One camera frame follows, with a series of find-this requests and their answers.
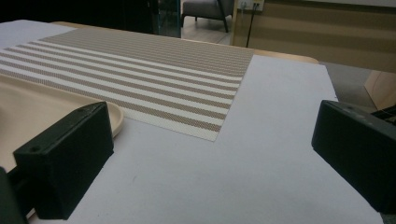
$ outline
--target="table surface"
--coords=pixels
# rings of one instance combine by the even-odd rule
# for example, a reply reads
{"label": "table surface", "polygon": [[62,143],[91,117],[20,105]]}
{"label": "table surface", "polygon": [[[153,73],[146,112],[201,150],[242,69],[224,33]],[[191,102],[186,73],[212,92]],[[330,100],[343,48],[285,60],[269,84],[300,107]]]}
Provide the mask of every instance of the table surface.
{"label": "table surface", "polygon": [[[16,25],[31,40],[71,29]],[[125,119],[67,222],[30,222],[382,223],[311,147],[321,100],[336,100],[324,66],[254,55],[215,142]]]}

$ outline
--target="beige tray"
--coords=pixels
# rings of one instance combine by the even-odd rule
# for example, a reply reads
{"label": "beige tray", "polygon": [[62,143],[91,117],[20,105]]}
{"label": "beige tray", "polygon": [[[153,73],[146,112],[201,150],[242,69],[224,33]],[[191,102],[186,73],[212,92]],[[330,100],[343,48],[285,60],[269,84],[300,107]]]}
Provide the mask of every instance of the beige tray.
{"label": "beige tray", "polygon": [[[0,75],[0,166],[15,167],[12,152],[65,115],[97,99]],[[113,136],[122,127],[123,112],[107,102]]]}

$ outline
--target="woven placemat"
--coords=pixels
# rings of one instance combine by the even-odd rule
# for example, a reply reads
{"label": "woven placemat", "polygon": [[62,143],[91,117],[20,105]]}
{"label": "woven placemat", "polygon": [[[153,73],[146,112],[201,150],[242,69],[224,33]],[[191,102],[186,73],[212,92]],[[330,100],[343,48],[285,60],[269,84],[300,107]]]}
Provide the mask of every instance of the woven placemat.
{"label": "woven placemat", "polygon": [[0,73],[109,101],[127,118],[214,141],[252,55],[88,28],[0,50]]}

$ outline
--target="white stripe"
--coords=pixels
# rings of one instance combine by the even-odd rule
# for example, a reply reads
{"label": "white stripe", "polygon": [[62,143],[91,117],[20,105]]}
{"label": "white stripe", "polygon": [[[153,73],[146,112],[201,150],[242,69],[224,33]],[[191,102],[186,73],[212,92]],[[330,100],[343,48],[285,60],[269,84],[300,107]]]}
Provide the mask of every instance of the white stripe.
{"label": "white stripe", "polygon": [[142,113],[139,111],[133,111],[128,108],[124,109],[124,115],[130,119],[137,119],[148,124],[153,124],[165,129],[169,129],[178,133],[189,134],[192,136],[204,138],[210,141],[215,141],[218,136],[218,132],[210,131],[207,129],[198,128],[195,126],[190,126],[188,124],[175,122],[169,119],[163,119],[157,116],[152,116],[150,114]]}
{"label": "white stripe", "polygon": [[51,57],[51,58],[57,58],[57,59],[61,59],[61,60],[67,61],[67,62],[71,62],[71,63],[83,63],[85,65],[98,67],[98,68],[103,68],[103,69],[108,69],[108,70],[113,70],[113,71],[122,72],[122,73],[126,73],[126,74],[133,74],[133,75],[137,75],[137,76],[141,76],[141,77],[149,77],[151,79],[157,79],[157,80],[160,80],[160,81],[166,81],[166,82],[174,83],[174,84],[177,84],[177,85],[188,86],[188,87],[192,87],[192,88],[203,90],[203,91],[213,91],[213,92],[222,93],[222,94],[229,94],[229,95],[235,95],[236,94],[236,91],[225,91],[225,90],[220,90],[220,89],[217,89],[217,88],[212,88],[212,87],[207,87],[207,86],[201,86],[201,85],[197,85],[197,84],[193,84],[193,83],[189,83],[189,82],[183,82],[183,81],[178,81],[178,80],[173,80],[173,79],[168,79],[168,78],[163,78],[163,77],[155,77],[155,76],[151,76],[149,74],[136,73],[136,72],[132,72],[132,71],[129,71],[129,70],[126,70],[126,69],[121,69],[121,68],[118,68],[118,67],[103,65],[103,64],[99,64],[99,63],[83,62],[81,60],[71,59],[71,58],[62,57],[62,56],[57,56],[57,55],[48,54],[48,53],[44,53],[44,52],[39,52],[39,51],[34,51],[34,50],[29,50],[29,49],[20,49],[18,47],[13,47],[11,49],[18,49],[18,50],[21,50],[21,51],[24,51],[24,52],[30,52],[30,53],[35,53],[35,54],[39,54],[39,55],[42,55],[42,56],[47,56],[47,57]]}
{"label": "white stripe", "polygon": [[[87,73],[91,73],[91,74],[95,74],[98,76],[102,76],[102,77],[111,77],[111,78],[115,78],[121,81],[126,81],[126,82],[130,82],[130,83],[134,83],[134,84],[138,84],[138,85],[143,85],[146,87],[151,87],[151,88],[155,88],[155,89],[159,89],[159,90],[163,90],[163,91],[170,91],[173,93],[178,93],[178,94],[185,94],[185,95],[189,95],[189,96],[193,96],[193,97],[197,97],[200,99],[206,99],[206,100],[211,100],[211,101],[215,101],[215,102],[219,102],[219,103],[224,103],[224,104],[228,104],[230,105],[231,102],[233,101],[232,99],[225,99],[225,98],[221,98],[221,97],[217,97],[217,96],[211,96],[211,95],[207,95],[207,94],[203,94],[203,93],[199,93],[199,92],[194,92],[194,91],[186,91],[186,90],[181,90],[178,88],[173,88],[173,87],[168,87],[168,86],[164,86],[161,84],[155,84],[155,83],[151,83],[151,82],[147,82],[147,81],[141,81],[141,80],[137,80],[137,79],[133,79],[131,77],[121,77],[121,76],[117,76],[115,74],[109,74],[109,73],[105,73],[105,72],[101,72],[101,71],[97,71],[97,70],[91,70],[89,68],[84,68],[84,67],[79,67],[79,66],[75,66],[75,65],[71,65],[71,64],[67,64],[67,63],[57,63],[57,62],[53,62],[53,61],[49,61],[49,60],[45,60],[45,59],[40,59],[40,58],[36,58],[33,56],[29,56],[29,55],[25,55],[25,54],[19,54],[16,52],[12,52],[12,51],[4,51],[0,49],[0,52],[3,52],[5,54],[9,54],[9,55],[14,55],[14,56],[18,56],[24,59],[30,59],[30,60],[35,60],[38,62],[42,62],[42,63],[50,63],[53,65],[57,65],[57,66],[62,66],[62,67],[66,67],[66,68],[70,68],[70,69],[76,69],[78,71],[81,72],[87,72]],[[17,61],[17,60],[12,60],[12,59],[8,59],[8,58],[4,58],[5,61],[8,62],[14,62],[14,63],[22,63],[22,61]],[[27,63],[27,66],[33,66],[33,63]]]}
{"label": "white stripe", "polygon": [[[10,59],[6,59],[4,61],[14,63],[14,60],[10,60]],[[8,71],[14,71],[14,70],[10,69],[10,68],[12,68],[10,66],[6,66],[6,65],[0,64],[0,67],[2,67],[4,69],[7,69]],[[37,68],[37,69],[46,68],[46,67],[42,67],[42,66],[39,66],[39,65],[35,65],[35,66],[31,66],[31,67]],[[114,98],[114,99],[118,99],[118,100],[122,100],[122,101],[125,101],[125,102],[128,102],[128,103],[131,103],[131,104],[143,105],[143,106],[147,106],[147,107],[151,106],[151,108],[154,108],[154,109],[160,109],[161,108],[163,111],[168,110],[166,112],[175,113],[175,114],[178,113],[180,116],[183,116],[182,114],[180,114],[181,112],[185,112],[186,114],[191,114],[192,116],[195,115],[194,113],[187,112],[187,111],[184,111],[184,110],[178,110],[178,109],[175,109],[175,111],[172,112],[173,110],[166,109],[166,108],[172,108],[172,107],[169,107],[169,106],[157,105],[157,104],[154,104],[154,103],[150,103],[150,102],[142,101],[142,100],[137,100],[135,98],[124,96],[124,95],[120,95],[120,94],[116,94],[116,93],[113,93],[113,92],[98,90],[98,89],[93,88],[93,87],[81,85],[81,84],[78,84],[78,83],[75,83],[75,82],[69,82],[69,81],[66,81],[66,80],[62,80],[62,79],[59,79],[57,77],[47,77],[47,76],[44,76],[44,75],[39,75],[37,73],[33,73],[33,72],[30,72],[30,71],[25,71],[25,70],[18,69],[18,68],[14,68],[14,69],[15,69],[15,71],[18,70],[18,73],[24,74],[26,76],[37,77],[37,78],[46,79],[46,80],[51,80],[53,82],[60,83],[60,84],[63,84],[63,85],[69,86],[69,87],[77,88],[77,89],[80,89],[80,90],[83,90],[83,91],[89,91],[90,90],[89,92],[94,92],[96,94],[108,96],[108,97],[111,97],[111,98]],[[78,75],[74,75],[74,74],[71,74],[71,73],[67,73],[67,72],[63,72],[63,71],[59,71],[59,70],[55,70],[55,69],[47,68],[46,71],[63,74],[63,75],[69,76],[69,77],[79,78]],[[101,85],[110,86],[112,88],[116,88],[116,89],[122,90],[122,88],[120,88],[120,86],[116,85],[116,84],[113,85],[112,83],[107,83],[105,81],[98,80],[98,79],[92,79],[92,78],[89,78],[89,77],[86,77],[84,79],[86,79],[87,81],[96,82],[96,83],[101,84]],[[177,99],[176,103],[180,103],[180,104],[184,103],[183,105],[190,105],[190,106],[193,106],[193,107],[197,107],[197,108],[201,108],[201,109],[205,109],[205,110],[209,110],[209,111],[214,111],[214,112],[218,112],[218,113],[222,113],[222,114],[227,114],[227,112],[228,112],[228,109],[225,109],[225,108],[218,108],[218,107],[215,107],[215,106],[212,106],[212,105],[203,105],[203,104],[190,102],[190,101],[185,101],[185,100]],[[201,121],[207,121],[207,120],[212,119],[212,118],[210,118],[210,119],[209,118],[210,117],[207,117],[207,116],[204,116],[204,115],[201,118],[196,117],[196,119],[199,119]]]}
{"label": "white stripe", "polygon": [[164,67],[164,68],[175,69],[175,70],[179,70],[179,71],[183,71],[183,72],[191,72],[191,73],[196,73],[196,74],[200,74],[200,75],[204,75],[204,76],[219,77],[219,78],[224,78],[224,79],[229,79],[229,80],[242,80],[241,77],[229,77],[229,76],[224,76],[224,75],[219,75],[219,74],[207,73],[207,72],[198,71],[198,70],[194,70],[194,69],[190,69],[190,68],[176,67],[176,66],[168,65],[168,64],[164,64],[164,63],[153,63],[153,62],[148,62],[148,61],[144,61],[144,60],[138,60],[138,59],[128,58],[128,57],[124,57],[124,56],[93,51],[93,50],[89,50],[89,49],[78,49],[78,48],[68,47],[68,46],[64,46],[64,45],[52,44],[49,42],[43,42],[43,41],[39,41],[39,40],[33,41],[33,42],[40,43],[40,44],[46,44],[46,45],[59,47],[59,48],[64,48],[64,49],[72,49],[72,50],[77,50],[77,51],[81,51],[81,52],[88,52],[88,53],[92,53],[92,54],[103,55],[103,56],[113,57],[113,58],[117,58],[117,59],[123,59],[123,60],[136,62],[136,63],[145,63],[145,64],[160,66],[160,67]]}
{"label": "white stripe", "polygon": [[140,66],[140,65],[131,64],[131,63],[123,63],[123,62],[119,62],[119,61],[115,61],[115,60],[109,60],[109,59],[104,59],[104,58],[100,58],[100,57],[93,57],[93,56],[86,55],[86,54],[74,53],[74,52],[69,52],[69,51],[59,50],[59,49],[51,49],[51,48],[46,48],[46,47],[31,45],[31,44],[25,44],[24,46],[28,46],[28,47],[32,47],[32,48],[36,48],[36,49],[44,49],[44,50],[48,50],[51,52],[57,52],[57,53],[71,55],[71,56],[77,56],[77,57],[81,57],[81,58],[85,58],[85,59],[101,61],[104,63],[114,63],[117,65],[126,66],[126,67],[130,67],[130,68],[141,69],[141,70],[146,70],[146,71],[150,71],[150,72],[154,72],[154,73],[164,74],[164,75],[168,75],[170,77],[183,77],[183,78],[187,78],[190,80],[202,81],[202,82],[216,84],[216,85],[220,85],[220,86],[224,86],[224,87],[234,87],[234,88],[239,87],[239,84],[236,84],[236,83],[227,83],[227,82],[212,80],[209,78],[188,76],[188,75],[184,75],[184,74],[180,74],[180,73],[176,73],[176,72],[169,72],[169,71],[164,71],[164,70],[151,68],[151,67]]}

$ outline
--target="chair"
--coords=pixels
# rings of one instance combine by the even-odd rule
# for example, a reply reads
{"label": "chair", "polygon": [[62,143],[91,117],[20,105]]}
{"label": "chair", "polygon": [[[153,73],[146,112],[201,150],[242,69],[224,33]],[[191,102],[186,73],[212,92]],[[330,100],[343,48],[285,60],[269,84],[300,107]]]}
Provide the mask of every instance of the chair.
{"label": "chair", "polygon": [[195,17],[195,21],[200,17],[223,21],[225,32],[228,33],[225,18],[229,15],[233,15],[233,0],[186,0],[183,3],[181,27],[183,27],[186,16]]}

